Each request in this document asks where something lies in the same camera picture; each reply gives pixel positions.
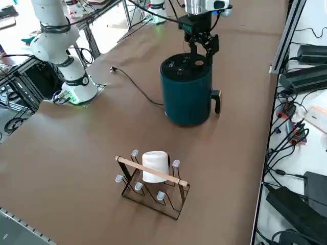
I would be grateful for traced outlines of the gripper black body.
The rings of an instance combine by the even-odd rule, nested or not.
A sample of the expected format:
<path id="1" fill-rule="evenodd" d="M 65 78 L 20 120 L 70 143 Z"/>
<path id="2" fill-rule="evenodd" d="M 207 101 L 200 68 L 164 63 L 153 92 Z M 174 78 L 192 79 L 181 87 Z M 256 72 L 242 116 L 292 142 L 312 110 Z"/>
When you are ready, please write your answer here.
<path id="1" fill-rule="evenodd" d="M 186 14 L 179 17 L 179 29 L 184 30 L 185 33 L 190 35 L 210 32 L 211 24 L 211 13 L 203 13 L 199 15 Z"/>

